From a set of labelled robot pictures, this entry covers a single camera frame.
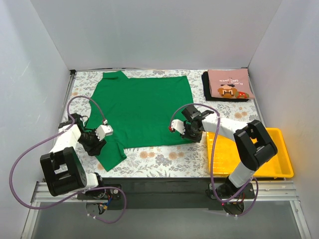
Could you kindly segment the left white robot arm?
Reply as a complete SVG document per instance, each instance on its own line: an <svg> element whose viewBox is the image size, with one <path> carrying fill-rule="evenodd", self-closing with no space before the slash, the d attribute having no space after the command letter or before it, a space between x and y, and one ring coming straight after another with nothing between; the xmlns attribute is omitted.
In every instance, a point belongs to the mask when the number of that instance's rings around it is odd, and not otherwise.
<svg viewBox="0 0 319 239"><path fill-rule="evenodd" d="M68 120L58 126L60 135L51 151L40 157L40 164L52 196L73 191L89 190L95 199L105 196L106 187L98 173L86 173L76 153L77 144L81 144L90 156L100 155L106 145L105 137L113 134L108 124L87 129L82 116L71 114Z"/></svg>

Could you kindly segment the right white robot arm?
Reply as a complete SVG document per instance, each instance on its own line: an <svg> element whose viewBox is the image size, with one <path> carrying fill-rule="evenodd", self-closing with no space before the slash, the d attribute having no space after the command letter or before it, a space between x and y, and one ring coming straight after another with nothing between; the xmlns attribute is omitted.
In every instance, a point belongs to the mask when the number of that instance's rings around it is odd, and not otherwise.
<svg viewBox="0 0 319 239"><path fill-rule="evenodd" d="M200 142L203 132L214 132L236 144L240 162L225 183L218 187L219 192L224 188L231 198L239 197L253 174L278 153L274 141L259 120L241 122L222 118L216 110L200 112L194 104L188 104L181 113L185 120L172 120L170 127L182 138Z"/></svg>

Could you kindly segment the green t shirt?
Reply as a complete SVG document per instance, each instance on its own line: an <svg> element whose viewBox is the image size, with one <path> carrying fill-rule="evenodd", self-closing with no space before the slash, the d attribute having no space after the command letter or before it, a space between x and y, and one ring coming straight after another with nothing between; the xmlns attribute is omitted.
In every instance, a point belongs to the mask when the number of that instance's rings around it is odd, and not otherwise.
<svg viewBox="0 0 319 239"><path fill-rule="evenodd" d="M96 157L106 171L127 158L127 148L190 143L168 130L172 114L193 103L186 76L128 78L122 71L104 73L91 98L87 127L98 127L104 114L114 131Z"/></svg>

